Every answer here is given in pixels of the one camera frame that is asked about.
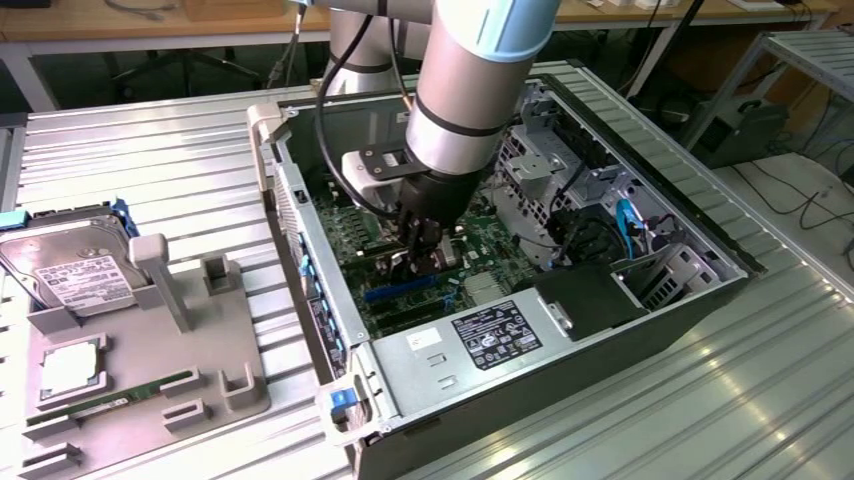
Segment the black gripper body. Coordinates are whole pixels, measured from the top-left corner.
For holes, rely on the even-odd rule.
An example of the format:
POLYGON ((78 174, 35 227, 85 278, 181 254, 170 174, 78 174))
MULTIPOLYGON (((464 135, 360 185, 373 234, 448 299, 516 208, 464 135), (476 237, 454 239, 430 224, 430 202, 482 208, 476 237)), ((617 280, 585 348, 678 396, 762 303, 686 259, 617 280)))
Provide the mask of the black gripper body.
POLYGON ((450 228, 468 211, 481 180, 480 172, 452 175, 429 170, 406 176, 401 182, 398 225, 421 220, 450 228))

